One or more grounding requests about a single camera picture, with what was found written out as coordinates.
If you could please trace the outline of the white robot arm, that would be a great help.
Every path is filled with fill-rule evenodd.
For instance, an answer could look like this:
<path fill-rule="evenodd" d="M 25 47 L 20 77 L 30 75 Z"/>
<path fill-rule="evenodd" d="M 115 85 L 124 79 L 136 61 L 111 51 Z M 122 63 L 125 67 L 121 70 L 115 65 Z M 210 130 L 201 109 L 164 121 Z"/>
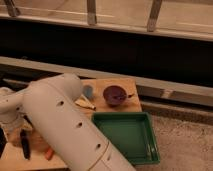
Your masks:
<path fill-rule="evenodd" d="M 19 127 L 23 110 L 71 171 L 136 171 L 76 107 L 81 94 L 82 82 L 71 73 L 33 81 L 0 97 L 0 125 L 7 132 Z"/>

